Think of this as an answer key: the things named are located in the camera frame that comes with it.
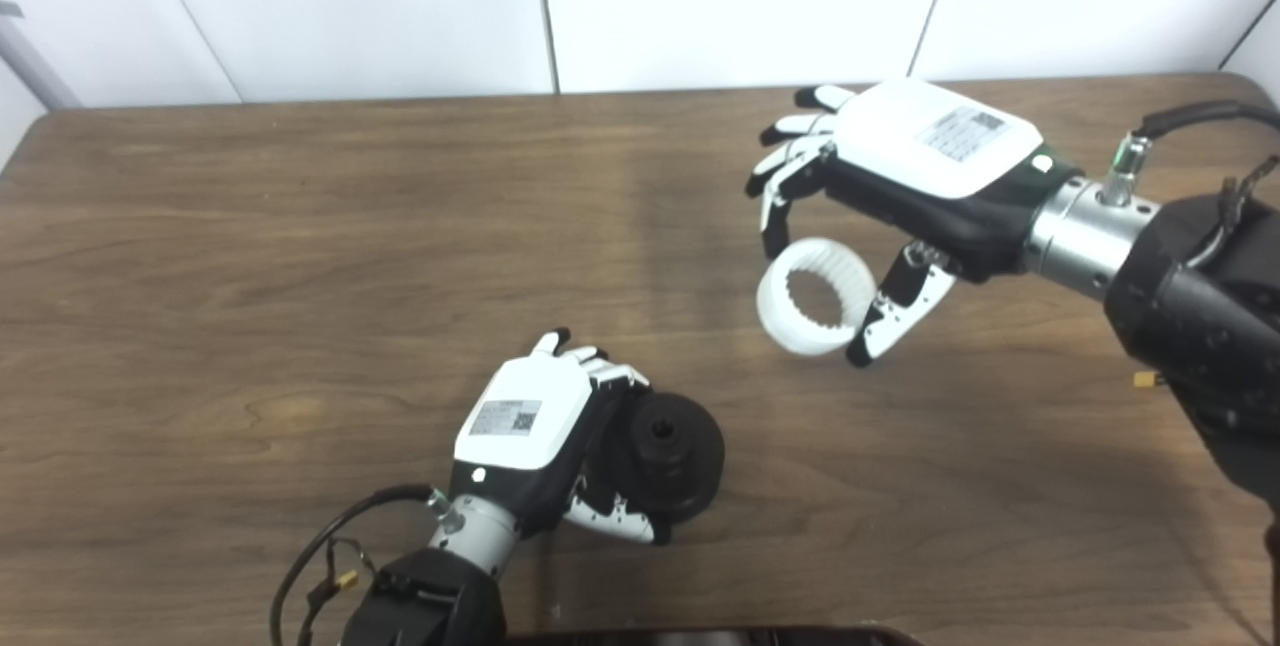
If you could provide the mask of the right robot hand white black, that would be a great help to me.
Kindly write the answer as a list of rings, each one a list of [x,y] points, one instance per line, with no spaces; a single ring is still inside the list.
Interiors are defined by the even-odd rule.
[[[919,78],[805,87],[795,104],[762,132],[744,191],[768,260],[758,319],[796,356],[868,367],[956,281],[1024,272],[1036,217],[1082,177],[1032,122]],[[792,239],[791,209],[815,194],[908,235],[883,278],[841,242]]]

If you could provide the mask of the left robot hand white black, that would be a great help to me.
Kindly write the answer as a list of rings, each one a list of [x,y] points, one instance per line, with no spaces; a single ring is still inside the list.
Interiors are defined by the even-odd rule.
[[[596,436],[621,406],[652,394],[652,382],[599,347],[567,347],[570,339],[568,327],[543,333],[529,354],[493,374],[456,437],[447,492],[456,503],[479,498],[507,510],[520,539],[568,519],[667,545],[671,524],[585,472]]]

